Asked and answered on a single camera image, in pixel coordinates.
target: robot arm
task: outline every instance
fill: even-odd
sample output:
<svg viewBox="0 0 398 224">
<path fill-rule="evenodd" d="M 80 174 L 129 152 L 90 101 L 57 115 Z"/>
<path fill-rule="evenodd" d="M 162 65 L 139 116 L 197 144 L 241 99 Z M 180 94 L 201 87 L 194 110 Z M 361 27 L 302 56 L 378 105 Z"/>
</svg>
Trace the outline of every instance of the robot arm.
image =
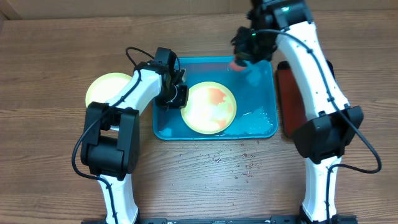
<svg viewBox="0 0 398 224">
<path fill-rule="evenodd" d="M 341 162 L 345 146 L 354 136 L 353 130 L 342 121 L 331 101 L 357 128 L 363 120 L 363 114 L 360 107 L 350 108 L 347 98 L 336 84 L 320 48 L 315 23 L 303 0 L 252 0 L 252 4 L 253 10 L 248 14 L 251 28 L 239 28 L 231 41 L 236 56 L 236 65 L 233 67 L 244 67 L 245 60 L 252 63 L 271 60 L 276 49 L 287 58 L 301 92 L 308 121 L 293 133 L 298 152 L 306 158 L 306 192 L 300 213 L 307 223 L 322 222 L 327 219 L 325 197 L 328 169 Z M 281 32 L 307 45 L 320 66 L 308 49 Z M 330 99 L 326 85 L 333 99 Z M 337 167 L 330 177 L 330 218 L 336 215 L 336 175 Z"/>
<path fill-rule="evenodd" d="M 132 172 L 139 157 L 139 115 L 152 99 L 165 109 L 181 108 L 187 104 L 188 88 L 181 85 L 185 71 L 175 70 L 175 61 L 176 55 L 170 49 L 158 48 L 155 59 L 140 63 L 132 80 L 119 94 L 106 103 L 92 102 L 87 108 L 85 131 L 109 109 L 109 105 L 119 101 L 139 82 L 133 94 L 92 127 L 81 149 L 81 161 L 88 165 L 90 173 L 111 184 L 118 223 L 133 224 L 139 215 L 132 191 Z M 109 129 L 119 131 L 117 139 L 101 135 L 100 130 Z M 113 224 L 115 218 L 108 189 L 102 181 L 98 182 L 108 211 L 105 222 Z"/>
</svg>

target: plastic tray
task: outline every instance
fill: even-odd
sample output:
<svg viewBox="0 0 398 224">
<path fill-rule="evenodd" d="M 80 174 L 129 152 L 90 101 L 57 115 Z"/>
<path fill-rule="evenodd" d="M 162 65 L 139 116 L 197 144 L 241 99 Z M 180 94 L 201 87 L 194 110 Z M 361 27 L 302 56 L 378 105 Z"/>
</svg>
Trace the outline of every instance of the plastic tray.
<svg viewBox="0 0 398 224">
<path fill-rule="evenodd" d="M 162 110 L 154 104 L 154 133 L 163 140 L 217 140 L 269 138 L 278 129 L 274 78 L 271 63 L 261 61 L 242 72 L 228 67 L 233 57 L 180 58 L 189 88 L 201 82 L 217 82 L 236 99 L 234 121 L 217 134 L 200 134 L 183 121 L 180 110 Z"/>
</svg>

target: wooden table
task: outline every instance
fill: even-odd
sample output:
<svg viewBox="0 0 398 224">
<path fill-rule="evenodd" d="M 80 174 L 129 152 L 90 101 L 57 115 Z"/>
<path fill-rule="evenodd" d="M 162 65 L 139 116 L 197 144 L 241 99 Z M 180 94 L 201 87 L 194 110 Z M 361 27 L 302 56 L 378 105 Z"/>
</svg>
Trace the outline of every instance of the wooden table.
<svg viewBox="0 0 398 224">
<path fill-rule="evenodd" d="M 361 223 L 398 219 L 398 11 L 314 12 L 326 57 L 383 170 L 341 169 L 336 205 Z M 230 55 L 242 14 L 5 21 L 0 35 L 0 222 L 79 223 L 103 218 L 98 183 L 77 176 L 70 157 L 83 129 L 85 93 L 109 72 L 131 73 L 127 46 L 180 57 Z M 133 53 L 137 60 L 147 60 Z M 276 68 L 283 56 L 277 53 Z M 270 139 L 165 142 L 141 117 L 134 195 L 142 217 L 241 218 L 297 214 L 305 193 L 304 160 L 281 128 Z M 255 157 L 243 157 L 242 154 Z M 211 161 L 215 156 L 219 163 Z M 376 162 L 355 137 L 344 162 Z M 258 169 L 245 168 L 251 163 Z M 242 173 L 251 171 L 252 177 Z"/>
</svg>

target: yellow plate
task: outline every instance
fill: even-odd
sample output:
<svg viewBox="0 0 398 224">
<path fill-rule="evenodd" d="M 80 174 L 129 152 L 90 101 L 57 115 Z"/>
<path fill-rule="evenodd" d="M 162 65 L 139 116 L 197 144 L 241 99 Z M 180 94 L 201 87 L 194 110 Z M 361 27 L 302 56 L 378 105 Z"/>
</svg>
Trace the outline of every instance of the yellow plate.
<svg viewBox="0 0 398 224">
<path fill-rule="evenodd" d="M 131 80 L 123 73 L 109 73 L 97 78 L 88 88 L 86 107 L 92 102 L 105 103 L 116 96 Z"/>
<path fill-rule="evenodd" d="M 215 82 L 198 83 L 189 89 L 182 119 L 201 134 L 216 134 L 226 129 L 236 115 L 236 100 L 225 86 Z"/>
</svg>

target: black cable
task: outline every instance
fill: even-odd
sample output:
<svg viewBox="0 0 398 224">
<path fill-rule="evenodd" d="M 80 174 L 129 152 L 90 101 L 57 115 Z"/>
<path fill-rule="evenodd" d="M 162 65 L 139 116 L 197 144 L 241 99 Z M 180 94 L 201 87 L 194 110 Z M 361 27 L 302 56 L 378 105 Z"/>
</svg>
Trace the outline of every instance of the black cable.
<svg viewBox="0 0 398 224">
<path fill-rule="evenodd" d="M 176 56 L 177 61 L 178 61 L 178 70 L 181 72 L 181 63 L 180 63 L 180 59 Z"/>
<path fill-rule="evenodd" d="M 139 51 L 139 52 L 142 52 L 142 53 L 148 55 L 148 56 L 149 56 L 150 58 L 152 58 L 152 59 L 154 58 L 151 54 L 149 54 L 149 53 L 147 53 L 147 52 L 145 52 L 145 51 L 143 51 L 143 50 L 141 50 L 141 49 L 138 49 L 138 48 L 135 48 L 135 47 L 128 47 L 128 48 L 126 48 L 126 55 L 127 55 L 127 57 L 129 58 L 129 60 L 131 61 L 131 63 L 134 65 L 134 69 L 137 68 L 137 64 L 136 64 L 136 62 L 131 58 L 131 56 L 129 55 L 129 50 L 137 50 L 137 51 Z M 122 103 L 122 102 L 123 102 L 123 101 L 124 101 L 136 88 L 137 88 L 139 82 L 141 82 L 141 71 L 140 71 L 140 70 L 137 70 L 137 71 L 138 71 L 138 80 L 137 80 L 137 82 L 134 84 L 134 86 L 132 86 L 131 89 L 130 89 L 129 91 L 127 91 L 127 93 L 126 93 L 125 95 L 123 95 L 122 97 L 120 97 L 120 99 L 119 99 L 115 104 L 113 104 L 112 106 L 110 106 L 103 114 L 101 114 L 101 116 L 100 116 L 97 120 L 95 120 L 95 121 L 86 129 L 86 131 L 80 136 L 79 140 L 76 142 L 75 148 L 73 149 L 73 153 L 72 153 L 72 167 L 73 167 L 73 170 L 74 170 L 79 176 L 85 177 L 85 178 L 88 178 L 88 179 L 99 180 L 99 181 L 102 181 L 102 182 L 106 185 L 106 188 L 107 188 L 108 191 L 109 191 L 109 197 L 110 197 L 110 200 L 111 200 L 111 208 L 112 208 L 112 213 L 113 213 L 113 218 L 114 218 L 115 224 L 118 224 L 118 218 L 117 218 L 116 209 L 115 209 L 115 207 L 114 207 L 114 199 L 113 199 L 113 193 L 112 193 L 111 184 L 110 184 L 106 179 L 104 179 L 104 178 L 102 178 L 102 177 L 98 177 L 98 176 L 95 176 L 95 175 L 88 175 L 88 174 L 84 174 L 84 173 L 80 172 L 80 170 L 79 170 L 79 169 L 77 168 L 77 166 L 76 166 L 76 155 L 77 155 L 77 151 L 78 151 L 78 149 L 79 149 L 79 146 L 80 146 L 81 142 L 83 141 L 84 137 L 87 135 L 88 131 L 89 131 L 98 121 L 101 121 L 101 119 L 104 118 L 110 111 L 112 111 L 113 109 L 115 109 L 115 107 L 117 107 L 119 104 L 121 104 L 121 103 Z"/>
<path fill-rule="evenodd" d="M 137 47 L 128 47 L 128 48 L 126 49 L 126 52 L 127 52 L 128 50 L 136 50 L 136 51 L 138 51 L 138 52 L 141 52 L 141 53 L 143 53 L 143 54 L 148 55 L 148 57 L 150 57 L 150 58 L 152 58 L 152 59 L 155 59 L 154 56 L 152 56 L 150 53 L 148 53 L 148 52 L 146 52 L 146 51 L 144 51 L 144 50 L 138 49 Z M 128 53 L 127 53 L 127 57 L 129 57 L 130 61 L 133 62 L 133 60 L 131 59 L 131 57 L 130 57 L 130 55 L 129 55 Z"/>
<path fill-rule="evenodd" d="M 260 32 L 268 32 L 268 33 L 274 33 L 274 34 L 281 34 L 281 35 L 285 35 L 291 39 L 293 39 L 294 41 L 296 41 L 298 44 L 300 44 L 301 46 L 303 46 L 305 48 L 305 50 L 307 50 L 307 53 L 310 54 L 315 63 L 318 66 L 319 72 L 321 73 L 322 76 L 322 80 L 323 80 L 323 84 L 325 84 L 325 88 L 326 88 L 326 92 L 328 93 L 329 99 L 328 101 L 330 103 L 332 103 L 333 107 L 335 108 L 335 110 L 339 113 L 339 115 L 344 119 L 344 121 L 348 124 L 348 126 L 350 126 L 350 128 L 352 128 L 355 133 L 358 135 L 358 137 L 362 140 L 363 143 L 365 143 L 365 145 L 369 148 L 369 150 L 372 152 L 372 154 L 374 155 L 374 157 L 376 158 L 377 161 L 377 168 L 374 170 L 366 170 L 366 169 L 360 169 L 354 166 L 350 166 L 350 165 L 346 165 L 346 164 L 334 164 L 332 166 L 330 166 L 328 168 L 328 176 L 326 179 L 326 218 L 327 218 L 327 222 L 329 224 L 331 224 L 331 220 L 330 220 L 330 211 L 329 211 L 329 189 L 330 189 L 330 174 L 333 172 L 333 169 L 335 167 L 344 167 L 344 168 L 348 168 L 351 170 L 355 170 L 358 172 L 362 172 L 365 174 L 375 174 L 377 172 L 379 172 L 381 170 L 382 164 L 381 164 L 381 159 L 379 154 L 376 152 L 376 150 L 373 148 L 373 146 L 370 144 L 370 142 L 366 139 L 365 136 L 363 136 L 363 134 L 355 127 L 355 125 L 343 114 L 343 112 L 339 109 L 339 107 L 336 105 L 335 103 L 335 98 L 331 95 L 327 80 L 326 80 L 326 76 L 323 73 L 323 69 L 322 66 L 319 62 L 319 60 L 317 59 L 317 56 L 313 53 L 313 50 L 307 46 L 306 44 L 304 44 L 304 42 L 302 42 L 300 39 L 296 38 L 295 36 L 288 34 L 286 32 L 282 32 L 279 30 L 272 30 L 272 29 L 261 29 L 261 30 L 257 30 L 255 31 L 255 34 L 260 33 Z"/>
</svg>

